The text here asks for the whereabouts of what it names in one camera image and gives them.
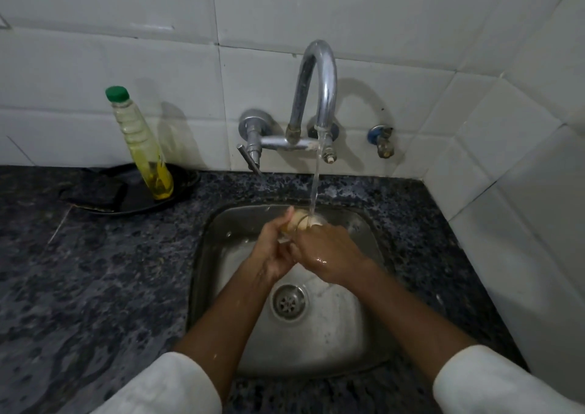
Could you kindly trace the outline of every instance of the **chrome faucet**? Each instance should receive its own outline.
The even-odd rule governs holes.
[[[317,65],[319,74],[319,101],[317,115],[310,120],[309,137],[301,138],[301,121],[313,69]],[[323,40],[313,41],[306,49],[296,81],[289,125],[284,135],[274,135],[277,127],[272,117],[261,110],[248,110],[240,117],[239,133],[247,141],[238,145],[238,150],[248,163],[251,171],[260,173],[262,149],[284,151],[317,151],[318,131],[326,132],[322,158],[331,164],[337,160],[333,142],[339,136],[339,127],[333,122],[337,96],[337,67],[331,47]]]

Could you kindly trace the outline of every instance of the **sink drain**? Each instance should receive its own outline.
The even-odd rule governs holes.
[[[286,321],[299,318],[307,305],[303,290],[295,285],[282,285],[272,296],[274,313]]]

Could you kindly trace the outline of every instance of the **water stream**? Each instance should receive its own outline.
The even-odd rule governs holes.
[[[319,136],[319,147],[317,149],[317,162],[315,163],[315,174],[313,175],[313,185],[311,186],[311,207],[309,208],[309,218],[315,215],[315,205],[317,204],[317,191],[319,188],[319,165],[321,164],[321,155],[325,147],[325,137],[327,131],[317,131]]]

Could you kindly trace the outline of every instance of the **black speckled countertop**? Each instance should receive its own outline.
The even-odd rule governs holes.
[[[195,250],[233,204],[307,200],[306,175],[204,172],[184,201],[129,218],[56,199],[75,169],[0,166],[0,411],[87,413],[184,333]],[[399,280],[469,334],[525,366],[447,221],[419,181],[325,176],[320,204],[359,207]],[[228,413],[439,413],[398,352],[321,380],[234,382]]]

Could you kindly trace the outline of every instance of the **dish soap bottle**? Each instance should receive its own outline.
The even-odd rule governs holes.
[[[124,134],[130,155],[155,200],[172,194],[172,175],[165,165],[163,153],[150,128],[144,121],[138,106],[130,99],[122,86],[106,89],[106,97],[112,103],[113,114]]]

